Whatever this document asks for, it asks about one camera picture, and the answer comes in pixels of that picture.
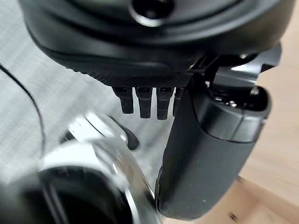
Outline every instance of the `gray fabric surface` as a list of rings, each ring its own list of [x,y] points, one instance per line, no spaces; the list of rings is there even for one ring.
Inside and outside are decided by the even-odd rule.
[[[151,185],[154,184],[172,125],[158,121],[155,93],[152,118],[124,115],[110,87],[75,73],[50,60],[31,41],[16,0],[0,0],[0,63],[34,95],[42,111],[47,150],[59,143],[68,124],[78,114],[92,110],[115,117],[140,140],[134,153]],[[29,98],[0,72],[0,181],[8,183],[35,169],[41,150],[38,117]]]

